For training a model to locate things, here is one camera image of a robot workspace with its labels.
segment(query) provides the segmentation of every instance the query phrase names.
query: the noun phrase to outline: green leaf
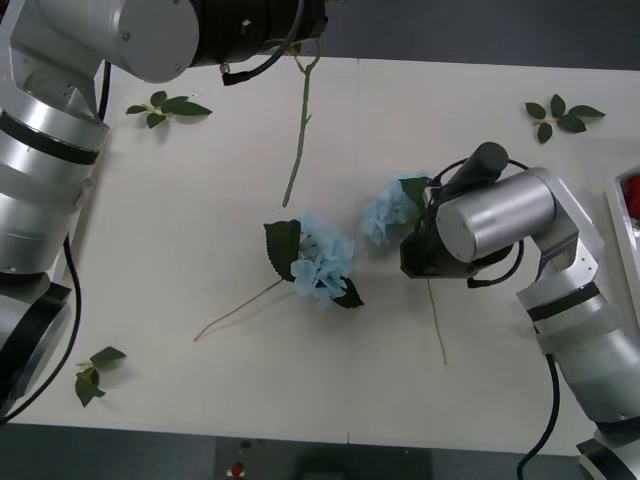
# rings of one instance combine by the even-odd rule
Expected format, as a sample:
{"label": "green leaf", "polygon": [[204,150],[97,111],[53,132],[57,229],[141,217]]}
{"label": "green leaf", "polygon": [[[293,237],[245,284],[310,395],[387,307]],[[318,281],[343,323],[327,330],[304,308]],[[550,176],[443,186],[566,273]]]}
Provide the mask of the green leaf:
{"label": "green leaf", "polygon": [[347,284],[347,293],[340,298],[334,298],[334,303],[340,305],[342,308],[358,308],[364,305],[364,302],[360,298],[360,295],[358,295],[358,290],[356,290],[356,286],[353,284],[351,279],[343,278],[343,280]]}
{"label": "green leaf", "polygon": [[96,368],[100,368],[126,357],[127,356],[120,350],[113,347],[107,347],[91,357],[91,363],[93,363]]}
{"label": "green leaf", "polygon": [[147,115],[147,125],[149,128],[153,128],[167,119],[164,115],[158,115],[157,113],[150,113]]}
{"label": "green leaf", "polygon": [[78,376],[78,378],[76,378],[76,395],[80,399],[82,406],[86,407],[95,397],[104,397],[105,393],[100,390],[97,385]]}
{"label": "green leaf", "polygon": [[147,109],[143,105],[133,105],[132,107],[127,108],[126,114],[131,115],[134,113],[142,113],[146,111]]}
{"label": "green leaf", "polygon": [[557,93],[551,99],[551,115],[553,118],[560,118],[567,111],[567,104]]}
{"label": "green leaf", "polygon": [[533,118],[537,118],[538,120],[543,120],[544,117],[547,116],[547,111],[544,109],[542,105],[539,103],[525,103],[525,107],[527,108],[527,112]]}
{"label": "green leaf", "polygon": [[291,56],[297,57],[298,55],[300,55],[301,51],[302,51],[302,44],[296,43],[289,47],[289,49],[287,50],[287,53]]}
{"label": "green leaf", "polygon": [[208,108],[193,102],[176,102],[171,107],[171,113],[185,117],[197,117],[199,115],[210,115],[213,113]]}
{"label": "green leaf", "polygon": [[156,92],[151,95],[151,105],[158,108],[167,99],[167,92]]}
{"label": "green leaf", "polygon": [[424,203],[424,190],[431,185],[429,177],[420,178],[401,178],[402,191],[415,203],[420,213],[427,209]]}
{"label": "green leaf", "polygon": [[558,126],[569,133],[586,132],[584,122],[574,115],[563,115],[558,119]]}
{"label": "green leaf", "polygon": [[553,128],[548,123],[541,123],[538,127],[538,141],[544,145],[553,135]]}
{"label": "green leaf", "polygon": [[169,100],[165,101],[162,104],[162,106],[160,107],[160,110],[162,110],[162,113],[175,113],[173,111],[173,109],[175,108],[175,105],[177,105],[179,103],[186,102],[187,100],[189,100],[189,97],[173,97],[173,98],[170,98]]}
{"label": "green leaf", "polygon": [[87,368],[84,372],[76,373],[76,377],[81,378],[86,382],[92,383],[96,387],[100,385],[100,374],[94,366]]}
{"label": "green leaf", "polygon": [[589,107],[588,105],[577,105],[569,110],[569,115],[574,115],[576,117],[593,117],[593,118],[602,118],[606,116],[605,113],[596,110],[593,107]]}
{"label": "green leaf", "polygon": [[265,224],[267,234],[267,255],[278,275],[287,282],[293,282],[291,264],[298,260],[300,251],[300,222],[276,222]]}

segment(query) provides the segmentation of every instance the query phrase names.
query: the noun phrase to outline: gray floor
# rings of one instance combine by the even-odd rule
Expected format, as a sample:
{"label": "gray floor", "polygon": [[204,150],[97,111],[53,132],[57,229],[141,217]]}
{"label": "gray floor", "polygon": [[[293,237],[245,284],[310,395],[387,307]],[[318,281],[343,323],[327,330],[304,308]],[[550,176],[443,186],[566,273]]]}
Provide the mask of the gray floor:
{"label": "gray floor", "polygon": [[[321,445],[115,430],[9,425],[3,480],[512,480],[520,455]],[[572,457],[539,457],[527,480],[580,480]]]}
{"label": "gray floor", "polygon": [[[329,17],[325,56],[640,69],[637,0],[347,0],[330,5]],[[335,467],[319,471],[317,458]],[[0,430],[3,480],[201,480],[214,471],[220,480],[236,461],[249,480],[511,480],[518,459],[272,441],[241,449],[226,438],[21,425]],[[528,480],[581,478],[568,457],[537,458],[527,470]]]}

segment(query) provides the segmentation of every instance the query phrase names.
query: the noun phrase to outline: light blue flower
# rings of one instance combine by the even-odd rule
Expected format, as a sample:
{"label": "light blue flower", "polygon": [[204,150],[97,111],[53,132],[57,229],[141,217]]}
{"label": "light blue flower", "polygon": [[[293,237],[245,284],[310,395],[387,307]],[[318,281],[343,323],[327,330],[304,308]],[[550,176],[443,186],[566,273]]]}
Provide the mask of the light blue flower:
{"label": "light blue flower", "polygon": [[404,225],[417,218],[418,207],[402,190],[401,179],[425,175],[406,175],[392,180],[384,191],[363,209],[362,233],[375,245],[388,244],[387,228]]}
{"label": "light blue flower", "polygon": [[344,279],[351,275],[355,246],[313,213],[306,213],[300,223],[303,241],[301,258],[291,264],[293,288],[300,296],[315,298],[325,309],[346,294]]}

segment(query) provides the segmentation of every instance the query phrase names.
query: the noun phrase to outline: white table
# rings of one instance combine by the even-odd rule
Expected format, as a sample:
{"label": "white table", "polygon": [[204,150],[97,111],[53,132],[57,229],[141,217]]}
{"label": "white table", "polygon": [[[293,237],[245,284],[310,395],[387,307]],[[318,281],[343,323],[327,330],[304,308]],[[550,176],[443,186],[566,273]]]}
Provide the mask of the white table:
{"label": "white table", "polygon": [[[303,164],[279,211],[302,82],[288,60],[230,88],[216,68],[191,70],[163,88],[197,95],[214,114],[149,131],[123,112],[159,88],[115,73],[112,136],[81,237],[83,326],[72,361],[20,421],[513,452],[537,441],[551,383],[515,296],[535,274],[532,244],[507,284],[433,282],[445,366],[426,284],[404,277],[397,251],[367,245],[361,210],[396,174],[436,172],[497,141],[553,169],[583,202],[609,251],[599,284],[631,315],[602,182],[611,164],[640,160],[640,74],[323,59]],[[540,146],[523,103],[554,93],[608,116]],[[356,240],[366,306],[321,313],[282,285],[194,344],[205,324],[277,280],[262,224],[307,209]],[[74,364],[107,345],[129,358],[103,376],[107,396],[83,409]],[[565,385],[562,394],[545,452],[572,455],[594,427]]]}

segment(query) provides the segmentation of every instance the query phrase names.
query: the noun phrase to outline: bare stem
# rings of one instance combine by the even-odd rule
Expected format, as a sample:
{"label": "bare stem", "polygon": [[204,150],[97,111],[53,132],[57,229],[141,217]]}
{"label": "bare stem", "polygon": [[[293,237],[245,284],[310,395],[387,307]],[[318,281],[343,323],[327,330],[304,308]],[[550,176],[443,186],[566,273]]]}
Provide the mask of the bare stem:
{"label": "bare stem", "polygon": [[440,322],[438,322],[438,312],[436,311],[436,302],[433,299],[433,291],[431,290],[431,280],[427,280],[427,287],[429,288],[429,298],[431,299],[431,308],[433,309],[433,319],[436,324],[436,333],[438,334],[438,341],[440,342],[440,349],[442,350],[442,359],[444,364],[447,364],[447,352],[444,349],[444,342],[442,341],[442,334],[440,333]]}
{"label": "bare stem", "polygon": [[300,168],[300,161],[302,160],[302,153],[304,151],[304,139],[307,131],[307,125],[311,120],[309,115],[309,92],[311,90],[311,73],[316,68],[320,61],[320,44],[316,41],[316,58],[308,66],[303,67],[297,56],[294,56],[296,64],[300,72],[304,74],[304,93],[302,96],[302,114],[300,115],[300,133],[298,134],[298,152],[296,155],[296,161],[293,164],[293,170],[291,170],[291,176],[289,177],[289,184],[287,185],[287,191],[282,199],[282,208],[286,208],[291,198],[291,191],[293,190],[293,183],[296,181],[298,175],[298,169]]}
{"label": "bare stem", "polygon": [[242,310],[244,307],[246,307],[247,305],[249,305],[251,302],[253,302],[254,300],[257,300],[259,297],[261,297],[262,295],[264,295],[265,293],[267,293],[269,290],[274,289],[275,287],[277,287],[278,285],[280,285],[284,280],[281,278],[280,280],[278,280],[276,283],[274,283],[273,285],[265,288],[263,291],[261,291],[258,295],[256,295],[255,297],[253,297],[251,300],[247,300],[246,302],[244,302],[242,305],[240,305],[238,308],[236,308],[235,310],[232,310],[231,312],[227,313],[226,315],[223,315],[220,318],[215,319],[213,322],[211,322],[209,325],[207,325],[206,327],[204,327],[204,330],[202,330],[198,336],[193,340],[194,342],[197,342],[198,340],[200,340],[200,338],[207,332],[207,330],[209,330],[211,327],[213,327],[216,323],[224,320],[225,318],[230,317],[231,315],[233,315],[234,313],[238,312],[239,310]]}

